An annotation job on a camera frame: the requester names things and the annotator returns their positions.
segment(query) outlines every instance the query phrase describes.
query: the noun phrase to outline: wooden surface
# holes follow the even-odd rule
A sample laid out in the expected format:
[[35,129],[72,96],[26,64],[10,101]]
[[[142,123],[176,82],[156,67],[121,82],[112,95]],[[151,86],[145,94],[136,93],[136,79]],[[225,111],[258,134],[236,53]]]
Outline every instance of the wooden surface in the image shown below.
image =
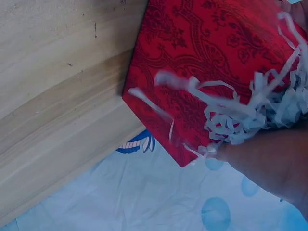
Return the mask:
[[146,2],[0,1],[0,227],[144,129],[119,93]]

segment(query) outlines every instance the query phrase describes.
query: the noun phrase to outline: wood grain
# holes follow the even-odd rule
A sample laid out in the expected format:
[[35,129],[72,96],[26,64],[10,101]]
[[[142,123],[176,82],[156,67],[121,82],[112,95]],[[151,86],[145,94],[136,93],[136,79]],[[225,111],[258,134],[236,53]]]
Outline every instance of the wood grain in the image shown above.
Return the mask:
[[144,129],[119,93],[146,3],[0,2],[0,227]]

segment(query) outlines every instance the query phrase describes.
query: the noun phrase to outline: box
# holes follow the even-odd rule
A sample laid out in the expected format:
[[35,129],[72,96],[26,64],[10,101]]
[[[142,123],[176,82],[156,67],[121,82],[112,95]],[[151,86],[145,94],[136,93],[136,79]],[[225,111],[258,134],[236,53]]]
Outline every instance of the box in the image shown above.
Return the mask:
[[[296,43],[278,19],[279,11],[269,0],[149,0],[123,100],[181,167],[197,157],[193,150],[217,141],[204,128],[206,104],[184,90],[155,86],[155,75],[165,70],[200,82],[222,80],[235,88],[240,102],[248,103],[255,72],[280,71],[294,51],[278,34],[280,25]],[[128,92],[136,87],[166,116]],[[206,91],[233,98],[227,87]]]

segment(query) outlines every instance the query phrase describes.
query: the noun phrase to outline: red gift box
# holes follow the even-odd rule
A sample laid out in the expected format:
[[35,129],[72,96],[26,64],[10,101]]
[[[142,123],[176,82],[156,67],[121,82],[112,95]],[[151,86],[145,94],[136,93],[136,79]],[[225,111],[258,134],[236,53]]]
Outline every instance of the red gift box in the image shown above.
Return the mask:
[[[197,150],[214,142],[204,129],[206,104],[183,90],[155,86],[155,75],[167,70],[200,82],[222,80],[235,88],[242,103],[248,103],[254,73],[281,70],[294,51],[278,34],[280,25],[296,43],[278,20],[279,11],[273,0],[149,0],[123,100],[181,167],[197,157],[183,143]],[[135,87],[174,122],[128,93]],[[232,98],[232,90],[221,86],[206,91]]]

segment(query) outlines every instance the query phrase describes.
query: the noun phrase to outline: blue polka dot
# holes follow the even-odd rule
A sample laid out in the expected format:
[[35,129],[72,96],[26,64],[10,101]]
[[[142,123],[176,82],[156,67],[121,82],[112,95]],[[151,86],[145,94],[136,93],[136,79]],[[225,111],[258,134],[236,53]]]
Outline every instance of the blue polka dot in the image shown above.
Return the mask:
[[217,159],[208,159],[205,161],[205,165],[207,166],[208,169],[212,170],[212,171],[217,171],[217,170],[220,170],[221,167],[223,166],[223,163],[222,161],[219,161]]
[[201,209],[201,219],[208,231],[225,231],[231,221],[228,204],[220,197],[208,199]]
[[247,177],[242,180],[242,193],[247,197],[253,197],[259,190],[259,186],[253,183]]

